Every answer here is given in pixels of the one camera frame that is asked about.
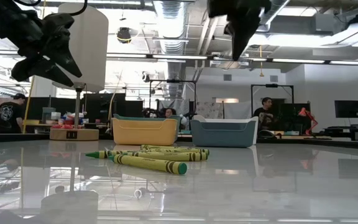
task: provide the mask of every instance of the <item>person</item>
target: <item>person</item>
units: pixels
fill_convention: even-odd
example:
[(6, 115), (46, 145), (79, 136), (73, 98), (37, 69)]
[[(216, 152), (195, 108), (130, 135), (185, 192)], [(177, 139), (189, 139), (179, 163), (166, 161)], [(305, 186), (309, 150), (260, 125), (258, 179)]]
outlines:
[(20, 134), (23, 130), (23, 114), (21, 105), (25, 102), (25, 96), (21, 93), (13, 96), (12, 102), (0, 105), (0, 118), (11, 124), (11, 128), (0, 128), (0, 134)]
[(273, 124), (273, 114), (270, 111), (273, 106), (272, 99), (270, 97), (265, 97), (262, 99), (263, 107), (258, 108), (254, 112), (254, 117), (259, 117), (259, 130), (270, 130)]
[(173, 108), (167, 108), (165, 110), (165, 118), (169, 118), (171, 117), (172, 115), (176, 115), (177, 114), (177, 111)]

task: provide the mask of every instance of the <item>metal frame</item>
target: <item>metal frame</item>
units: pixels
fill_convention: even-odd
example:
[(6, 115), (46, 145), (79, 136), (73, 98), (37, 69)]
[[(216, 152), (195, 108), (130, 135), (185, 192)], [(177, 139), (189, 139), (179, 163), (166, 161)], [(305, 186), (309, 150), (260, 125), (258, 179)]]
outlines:
[(166, 82), (166, 83), (193, 83), (194, 84), (194, 112), (197, 107), (197, 81), (191, 80), (150, 80), (149, 82), (149, 108), (152, 107), (152, 83), (153, 82)]
[(291, 99), (292, 104), (294, 104), (294, 91), (293, 91), (293, 85), (278, 85), (278, 84), (266, 84), (266, 85), (251, 85), (251, 114), (254, 114), (254, 86), (264, 86), (266, 88), (278, 88), (282, 87), (290, 87), (291, 88)]

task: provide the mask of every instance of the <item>blue plastic bin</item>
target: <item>blue plastic bin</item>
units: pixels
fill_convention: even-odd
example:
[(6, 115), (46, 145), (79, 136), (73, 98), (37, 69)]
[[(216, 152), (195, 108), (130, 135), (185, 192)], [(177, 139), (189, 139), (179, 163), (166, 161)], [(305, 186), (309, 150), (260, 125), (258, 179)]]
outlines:
[(191, 134), (196, 146), (251, 147), (255, 121), (248, 123), (214, 123), (191, 120)]
[[(131, 118), (131, 117), (124, 117), (119, 116), (118, 114), (113, 114), (114, 118), (121, 119), (121, 120), (128, 120), (128, 121), (164, 121), (166, 118)], [(169, 117), (169, 119), (175, 119), (177, 120), (177, 135), (175, 136), (175, 141), (178, 139), (178, 133), (179, 133), (179, 126), (180, 126), (180, 116), (178, 115), (172, 115)]]

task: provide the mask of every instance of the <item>ceiling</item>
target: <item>ceiling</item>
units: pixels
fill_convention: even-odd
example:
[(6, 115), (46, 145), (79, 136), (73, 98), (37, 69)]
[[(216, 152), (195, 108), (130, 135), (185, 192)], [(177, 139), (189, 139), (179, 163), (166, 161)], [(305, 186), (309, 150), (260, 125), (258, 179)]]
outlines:
[[(45, 14), (57, 12), (57, 6), (62, 2), (82, 2), (83, 0), (49, 0), (45, 8)], [(117, 8), (116, 5), (111, 4), (112, 1), (100, 0), (98, 3), (92, 3), (89, 0), (90, 6), (96, 6), (106, 17), (109, 19), (109, 43), (108, 52), (125, 52), (125, 53), (142, 53), (142, 54), (161, 54), (161, 45), (157, 37), (159, 28), (159, 19), (156, 13), (152, 11), (152, 4), (150, 1), (146, 1), (145, 10), (135, 10), (134, 7), (126, 7), (125, 9)], [(200, 38), (203, 31), (203, 21), (206, 20), (206, 0), (197, 0), (188, 3), (186, 10), (186, 24), (185, 24), (185, 36), (188, 40), (185, 45), (184, 54), (191, 55), (196, 54)], [(42, 12), (42, 7), (37, 6), (36, 9), (39, 12), (39, 16)], [(315, 14), (326, 14), (333, 16), (334, 12), (348, 13), (347, 11), (355, 11), (358, 9), (358, 0), (292, 0), (286, 7), (284, 7), (278, 16), (273, 20), (270, 31), (272, 32), (257, 32), (257, 34), (251, 39), (249, 46), (246, 48), (244, 55), (250, 57), (283, 57), (283, 58), (326, 58), (326, 59), (338, 59), (338, 60), (354, 60), (358, 58), (358, 47), (336, 47), (336, 48), (315, 48), (313, 45), (304, 46), (305, 43), (295, 44), (295, 40), (306, 40), (305, 35), (301, 34), (299, 38), (287, 39), (283, 36), (284, 40), (287, 40), (290, 44), (275, 44), (277, 43), (277, 34), (287, 34), (288, 30), (297, 31), (297, 27), (291, 26), (291, 21), (310, 21)], [(221, 54), (228, 56), (231, 53), (231, 37), (224, 35), (224, 26), (226, 25), (226, 18), (217, 18), (216, 26), (214, 26), (214, 19), (209, 20), (208, 31), (204, 37), (204, 46), (201, 48), (200, 53), (205, 54)], [(344, 24), (333, 19), (333, 25), (335, 29), (343, 29)], [(120, 27), (130, 27), (132, 34), (132, 41), (129, 44), (122, 44), (116, 38), (116, 33)], [(209, 32), (213, 31), (213, 36), (209, 45), (205, 42), (208, 40)], [(314, 34), (308, 34), (307, 37), (315, 37)], [(0, 39), (0, 50), (17, 50), (16, 46), (10, 43), (7, 39)], [(15, 80), (9, 78), (10, 71), (14, 64), (21, 60), (19, 56), (0, 56), (0, 84), (12, 83), (16, 84)], [(121, 76), (119, 86), (129, 86), (133, 88), (147, 88), (148, 84), (142, 81), (143, 72), (152, 74), (154, 78), (164, 79), (167, 77), (166, 64), (163, 62), (117, 62), (109, 60), (106, 66), (106, 85), (117, 85), (119, 77)], [(194, 62), (188, 62), (186, 66), (194, 66)], [(247, 68), (259, 68), (259, 63), (249, 65)], [(287, 64), (266, 64), (264, 68), (279, 68), (282, 72), (292, 68), (293, 66)], [(25, 87), (0, 87), (0, 93), (14, 94), (15, 91), (28, 92), (29, 83), (25, 83)]]

